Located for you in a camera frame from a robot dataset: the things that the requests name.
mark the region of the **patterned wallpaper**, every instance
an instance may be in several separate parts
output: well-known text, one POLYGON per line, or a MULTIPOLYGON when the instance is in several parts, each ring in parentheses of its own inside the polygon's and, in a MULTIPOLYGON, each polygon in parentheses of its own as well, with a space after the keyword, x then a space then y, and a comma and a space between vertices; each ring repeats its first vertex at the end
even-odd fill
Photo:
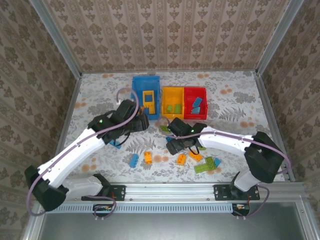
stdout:
POLYGON ((28 221, 24 170, 55 154, 75 79, 27 0, 0 1, 0 239, 28 221))
POLYGON ((44 0, 83 72, 255 69, 289 0, 44 0))
POLYGON ((263 73, 298 181, 320 223, 320 0, 305 0, 263 73))

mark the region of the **purple cable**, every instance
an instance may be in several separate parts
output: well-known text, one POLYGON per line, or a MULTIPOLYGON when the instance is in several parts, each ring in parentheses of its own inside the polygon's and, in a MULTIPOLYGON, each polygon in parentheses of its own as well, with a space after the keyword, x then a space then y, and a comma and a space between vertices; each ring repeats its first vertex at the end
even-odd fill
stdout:
POLYGON ((108 127, 106 129, 103 129, 101 131, 97 131, 96 133, 93 133, 87 137, 85 137, 84 139, 82 139, 81 141, 77 142, 75 145, 73 145, 70 149, 68 149, 66 152, 64 152, 60 157, 58 157, 57 160, 55 160, 46 170, 43 171, 43 173, 41 173, 35 180, 34 182, 31 184, 30 186, 30 189, 29 189, 29 192, 26 196, 26 208, 29 212, 29 214, 31 216, 34 216, 34 217, 38 217, 38 216, 41 216, 43 214, 46 213, 46 211, 42 211, 42 212, 39 212, 39 213, 34 213, 32 212, 32 209, 31 209, 31 204, 30 204, 30 199, 31 199, 31 195, 32 195, 32 192, 35 188, 35 186, 37 185, 37 183, 39 182, 39 180, 49 171, 49 169, 52 169, 60 160, 62 160, 67 154, 69 154, 73 149, 75 149, 77 146, 79 146, 80 144, 82 144, 83 142, 85 142, 86 140, 92 138, 92 137, 95 137, 97 135, 100 135, 100 134, 103 134, 103 133, 106 133, 108 131, 111 131, 111 130, 114 130, 114 129, 117 129, 117 128, 120 128, 122 127, 123 125, 126 125, 128 122, 130 122, 136 115, 137 115, 137 112, 139 110, 139 99, 138 99, 138 96, 137 96, 137 93, 132 90, 131 88, 129 87, 124 87, 124 88, 121 88, 118 90, 118 92, 116 93, 116 101, 118 102, 119 101, 119 93, 121 90, 131 90, 132 94, 134 95, 134 98, 135 98, 135 109, 134 109, 134 112, 133 114, 127 119, 125 120, 124 122, 122 123, 119 123, 115 126, 111 126, 111 127, 108 127))
POLYGON ((284 173, 288 172, 291 169, 291 161, 290 161, 289 157, 287 155, 285 155, 282 151, 280 151, 280 150, 278 150, 278 149, 276 149, 276 148, 274 148, 272 146, 269 146, 267 144, 264 144, 264 143, 261 143, 261 142, 258 142, 258 141, 254 141, 254 140, 251 140, 251 139, 248 139, 248 138, 242 138, 240 136, 234 136, 234 135, 231 135, 231 134, 227 134, 227 133, 223 133, 223 132, 216 132, 216 131, 204 131, 204 132, 195 133, 195 134, 191 134, 191 135, 187 135, 187 136, 172 136, 172 135, 166 134, 160 128, 159 128, 159 130, 160 130, 160 132, 162 134, 164 134, 164 135, 166 135, 166 136, 168 136, 170 138, 173 138, 173 139, 188 139, 188 138, 192 138, 192 137, 196 137, 196 136, 200 136, 200 135, 204 135, 204 134, 214 134, 214 135, 219 135, 219 136, 223 136, 223 137, 227 137, 227 138, 231 138, 231 139, 241 140, 243 142, 252 143, 252 144, 258 145, 260 147, 263 147, 263 148, 266 148, 266 149, 270 149, 270 150, 276 152, 277 154, 281 155, 286 160, 287 168, 282 170, 282 171, 278 171, 276 173, 277 175, 278 174, 284 174, 284 173))
MULTIPOLYGON (((86 197, 91 198, 91 199, 106 199, 106 200, 110 200, 110 201, 113 202, 113 208, 112 208, 112 210, 108 213, 107 216, 104 216, 105 219, 108 218, 108 217, 110 217, 111 214, 113 214, 114 211, 116 210, 117 202, 116 202, 116 200, 114 200, 114 199, 111 198, 111 197, 108 197, 108 196, 90 196, 90 195, 89 195, 89 196, 86 196, 86 197)), ((101 207, 102 207, 101 205, 100 205, 100 206, 96 206, 95 209, 94 209, 93 215, 94 215, 96 218, 98 217, 98 216, 97 216, 97 209, 99 209, 99 208, 101 208, 101 207)))
POLYGON ((257 186, 259 188, 262 188, 262 189, 265 189, 266 190, 266 197, 265 199, 263 200, 262 204, 258 207, 258 209, 256 211, 254 211, 253 213, 247 215, 247 216, 243 216, 240 212, 237 212, 235 210, 233 210, 234 213, 238 214, 239 216, 238 217, 242 217, 243 219, 246 219, 246 218, 250 218, 250 217, 253 217, 254 215, 256 215, 260 209, 262 209, 262 207, 266 204, 268 198, 269 198, 269 195, 270 195, 270 190, 266 187, 266 186, 260 186, 259 184, 257 184, 257 186))

